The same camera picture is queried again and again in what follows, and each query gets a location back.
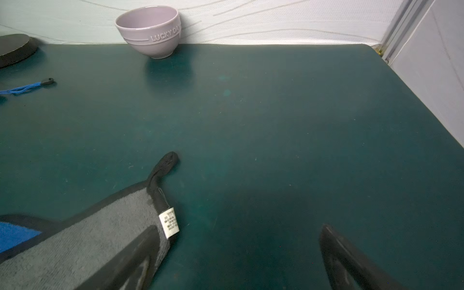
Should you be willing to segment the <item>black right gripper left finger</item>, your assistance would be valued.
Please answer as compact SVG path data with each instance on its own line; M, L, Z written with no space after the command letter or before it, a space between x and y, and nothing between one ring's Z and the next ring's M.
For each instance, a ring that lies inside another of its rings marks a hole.
M113 257L79 290L146 290L155 273L160 250L157 227L150 226Z

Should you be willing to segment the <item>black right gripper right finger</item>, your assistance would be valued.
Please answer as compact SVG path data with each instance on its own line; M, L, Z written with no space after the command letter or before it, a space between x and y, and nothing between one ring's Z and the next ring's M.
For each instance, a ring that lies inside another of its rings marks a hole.
M331 225L322 226L319 245L333 290L405 289Z

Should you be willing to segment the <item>grey blue microfibre cloth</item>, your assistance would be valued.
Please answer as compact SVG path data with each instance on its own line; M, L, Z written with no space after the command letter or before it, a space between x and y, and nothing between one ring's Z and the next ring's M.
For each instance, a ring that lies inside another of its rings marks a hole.
M180 230L161 188L162 179L178 161L177 153L167 153L147 180L66 221L1 216L1 288L78 290L150 226L157 227L160 238L156 273Z

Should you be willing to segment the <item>blue zipper document bag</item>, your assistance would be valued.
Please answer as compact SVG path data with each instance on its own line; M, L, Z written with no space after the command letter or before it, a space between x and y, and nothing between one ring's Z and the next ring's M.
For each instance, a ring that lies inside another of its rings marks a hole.
M23 93L26 93L28 91L34 90L34 89L38 89L38 88L41 88L41 87L44 87L44 86L52 85L53 83L54 83L54 79L53 78L48 78L48 79L44 79L41 82L36 82L36 83L29 84L29 85L24 85L24 86L21 86L21 87L13 88L13 89L1 90L0 94L1 95L23 94Z

